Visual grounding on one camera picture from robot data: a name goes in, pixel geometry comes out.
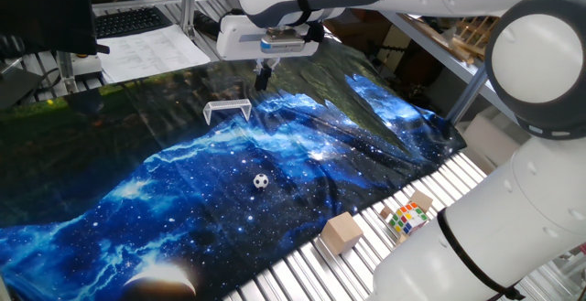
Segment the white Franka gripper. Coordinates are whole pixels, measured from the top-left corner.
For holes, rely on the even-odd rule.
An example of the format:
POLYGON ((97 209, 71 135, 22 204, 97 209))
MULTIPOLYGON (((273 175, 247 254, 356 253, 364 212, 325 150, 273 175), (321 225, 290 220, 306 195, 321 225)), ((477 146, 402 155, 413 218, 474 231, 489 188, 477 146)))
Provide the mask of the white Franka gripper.
POLYGON ((309 31, 308 25, 260 28, 245 15, 225 16, 216 48, 225 60, 256 59, 255 89, 262 91, 280 59, 307 57, 317 51, 320 43, 306 39, 309 31))

